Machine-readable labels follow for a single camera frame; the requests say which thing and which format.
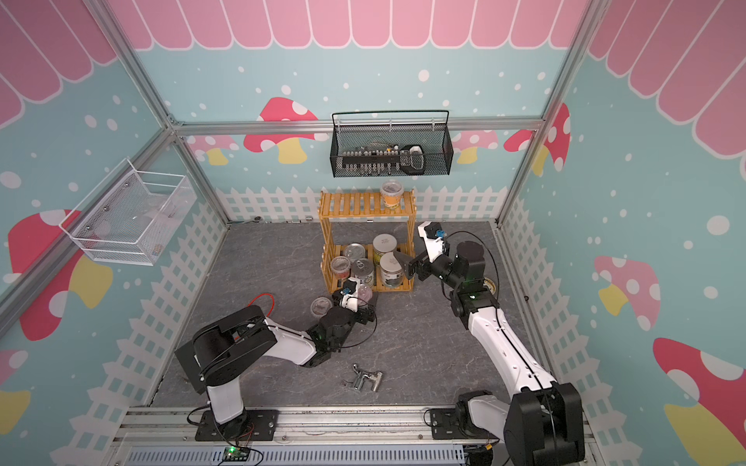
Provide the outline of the white-lid white can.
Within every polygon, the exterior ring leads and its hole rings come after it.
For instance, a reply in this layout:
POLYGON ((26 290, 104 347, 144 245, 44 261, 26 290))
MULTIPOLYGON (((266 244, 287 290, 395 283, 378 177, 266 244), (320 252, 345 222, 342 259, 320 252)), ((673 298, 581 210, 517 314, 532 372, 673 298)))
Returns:
POLYGON ((381 256, 379 269, 384 287, 397 289, 403 285, 403 268, 393 252, 387 252, 381 256))

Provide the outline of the wooden two-tier shelf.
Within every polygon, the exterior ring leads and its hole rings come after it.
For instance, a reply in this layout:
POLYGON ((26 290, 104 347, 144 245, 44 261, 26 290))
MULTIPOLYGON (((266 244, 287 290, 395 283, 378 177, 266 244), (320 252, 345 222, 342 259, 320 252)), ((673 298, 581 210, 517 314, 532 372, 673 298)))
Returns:
POLYGON ((334 293, 340 286, 340 281, 331 269, 331 262, 337 256, 342 256, 345 245, 336 244, 333 239, 332 221, 395 221, 406 219, 407 240, 397 245, 399 252, 415 256, 414 233, 416 225, 416 196, 415 191, 406 191, 402 196, 400 205, 396 208, 388 208, 380 192, 350 192, 329 193, 323 192, 319 209, 319 219, 324 237, 324 252, 322 253, 321 270, 326 289, 334 293))

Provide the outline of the purple label pull-tab can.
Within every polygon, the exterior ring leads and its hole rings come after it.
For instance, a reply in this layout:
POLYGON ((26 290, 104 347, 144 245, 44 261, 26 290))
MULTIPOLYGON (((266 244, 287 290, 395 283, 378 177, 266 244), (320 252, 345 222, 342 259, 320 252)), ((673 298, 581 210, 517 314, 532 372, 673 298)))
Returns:
POLYGON ((375 283, 375 264, 368 258, 359 258, 351 262, 351 276, 364 285, 375 283))

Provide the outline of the small clear-lid jar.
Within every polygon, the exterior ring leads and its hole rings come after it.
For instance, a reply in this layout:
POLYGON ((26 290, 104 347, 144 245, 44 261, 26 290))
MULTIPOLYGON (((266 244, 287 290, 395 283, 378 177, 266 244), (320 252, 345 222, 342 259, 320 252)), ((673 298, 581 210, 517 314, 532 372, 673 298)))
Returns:
POLYGON ((312 302, 310 312, 315 318, 323 318, 328 314, 332 307, 332 301, 328 297, 321 296, 312 302))

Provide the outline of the small clear-lid cup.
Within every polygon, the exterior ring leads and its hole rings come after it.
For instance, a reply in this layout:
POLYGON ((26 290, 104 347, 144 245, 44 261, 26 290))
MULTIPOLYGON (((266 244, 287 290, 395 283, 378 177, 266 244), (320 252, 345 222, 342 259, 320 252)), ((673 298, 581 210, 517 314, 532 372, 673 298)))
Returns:
POLYGON ((336 256, 330 262, 330 271, 334 281, 345 281, 351 275, 351 261, 346 256, 336 256))

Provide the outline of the tall green seed can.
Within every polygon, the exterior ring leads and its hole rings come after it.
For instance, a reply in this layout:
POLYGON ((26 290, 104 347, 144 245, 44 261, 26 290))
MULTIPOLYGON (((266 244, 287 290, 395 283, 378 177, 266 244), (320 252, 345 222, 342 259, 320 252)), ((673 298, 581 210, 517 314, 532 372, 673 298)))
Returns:
POLYGON ((373 291, 368 285, 364 285, 363 283, 360 283, 357 286, 357 298, 359 299, 359 302, 365 304, 370 304, 372 302, 373 298, 373 291))

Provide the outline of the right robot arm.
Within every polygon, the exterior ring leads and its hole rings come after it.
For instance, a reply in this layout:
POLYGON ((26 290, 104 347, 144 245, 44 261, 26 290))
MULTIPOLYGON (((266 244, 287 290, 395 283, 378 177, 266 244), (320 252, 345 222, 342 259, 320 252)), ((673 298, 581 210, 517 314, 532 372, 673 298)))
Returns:
POLYGON ((490 436, 505 444, 516 465, 568 465, 585 459, 582 402, 572 384, 559 383, 530 353, 485 284, 484 248, 465 241, 447 256, 441 238, 425 242, 416 257, 395 252, 408 278, 437 277, 452 292, 454 315, 483 347, 511 396, 486 391, 460 396, 458 428, 467 437, 490 436))

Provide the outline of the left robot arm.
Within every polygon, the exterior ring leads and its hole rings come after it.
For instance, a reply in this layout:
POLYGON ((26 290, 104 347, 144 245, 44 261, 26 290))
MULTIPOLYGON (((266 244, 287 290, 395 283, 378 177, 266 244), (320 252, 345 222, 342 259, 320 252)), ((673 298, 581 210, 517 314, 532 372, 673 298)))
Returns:
POLYGON ((202 327, 176 351, 194 390, 208 397, 218 427, 247 415, 239 378, 262 357, 316 367, 345 349, 355 325, 377 320, 375 307, 350 297, 333 306, 305 331, 274 322, 256 305, 202 327))

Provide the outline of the green yellow white-lid can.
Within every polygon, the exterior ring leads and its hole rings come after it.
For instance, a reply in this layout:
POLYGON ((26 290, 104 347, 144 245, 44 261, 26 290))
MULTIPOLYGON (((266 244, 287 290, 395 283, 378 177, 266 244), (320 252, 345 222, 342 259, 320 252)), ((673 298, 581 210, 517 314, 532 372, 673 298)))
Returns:
POLYGON ((381 258, 389 252, 394 252, 398 242, 392 234, 384 233, 377 235, 372 242, 374 262, 379 263, 381 258))

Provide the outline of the silver pull-tab can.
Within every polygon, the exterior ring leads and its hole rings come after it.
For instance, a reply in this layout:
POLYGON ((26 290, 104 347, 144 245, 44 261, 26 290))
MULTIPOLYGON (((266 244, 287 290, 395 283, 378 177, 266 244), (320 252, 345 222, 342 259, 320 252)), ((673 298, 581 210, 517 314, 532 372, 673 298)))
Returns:
POLYGON ((345 246, 343 256, 351 263, 367 258, 367 250, 362 244, 354 243, 345 246))

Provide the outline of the metal tool on floor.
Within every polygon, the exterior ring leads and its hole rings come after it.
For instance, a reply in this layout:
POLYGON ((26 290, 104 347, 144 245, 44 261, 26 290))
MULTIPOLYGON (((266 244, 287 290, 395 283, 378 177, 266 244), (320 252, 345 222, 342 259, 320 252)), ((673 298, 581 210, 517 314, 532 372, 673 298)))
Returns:
POLYGON ((355 391, 362 391, 366 384, 370 384, 372 392, 378 392, 384 379, 383 371, 367 371, 359 367, 357 363, 352 365, 355 378, 352 381, 344 381, 343 386, 353 388, 355 391))

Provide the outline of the black tool set in basket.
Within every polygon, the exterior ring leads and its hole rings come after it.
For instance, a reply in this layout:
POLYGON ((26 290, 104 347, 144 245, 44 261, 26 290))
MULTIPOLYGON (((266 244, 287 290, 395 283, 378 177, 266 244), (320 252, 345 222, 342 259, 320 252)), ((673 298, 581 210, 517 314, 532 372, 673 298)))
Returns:
POLYGON ((425 174, 425 153, 419 145, 343 151, 331 158, 331 168, 342 177, 420 176, 425 174))

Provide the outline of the green circuit board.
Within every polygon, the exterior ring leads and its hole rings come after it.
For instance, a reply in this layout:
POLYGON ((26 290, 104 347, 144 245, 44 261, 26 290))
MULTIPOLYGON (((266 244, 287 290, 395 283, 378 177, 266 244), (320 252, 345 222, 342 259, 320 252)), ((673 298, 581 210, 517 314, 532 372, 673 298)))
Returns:
POLYGON ((227 462, 244 463, 250 458, 250 455, 251 455, 250 449, 226 447, 225 450, 223 451, 223 457, 221 458, 221 463, 227 463, 227 462))

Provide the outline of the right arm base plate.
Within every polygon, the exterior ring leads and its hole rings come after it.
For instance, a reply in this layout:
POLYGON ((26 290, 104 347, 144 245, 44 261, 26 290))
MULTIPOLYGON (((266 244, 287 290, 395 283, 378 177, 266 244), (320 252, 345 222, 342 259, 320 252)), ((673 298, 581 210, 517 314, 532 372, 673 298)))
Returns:
POLYGON ((430 408, 424 413, 425 425, 431 429, 434 440, 484 439, 499 441, 497 435, 476 427, 466 412, 458 407, 430 408))

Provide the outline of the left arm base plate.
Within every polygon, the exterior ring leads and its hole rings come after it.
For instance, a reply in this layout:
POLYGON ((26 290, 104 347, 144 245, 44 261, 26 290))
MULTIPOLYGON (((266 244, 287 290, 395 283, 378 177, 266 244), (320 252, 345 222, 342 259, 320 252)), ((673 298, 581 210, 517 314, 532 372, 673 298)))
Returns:
POLYGON ((196 442, 271 442, 278 426, 278 410, 245 410, 232 421, 220 424, 211 410, 198 421, 196 442))

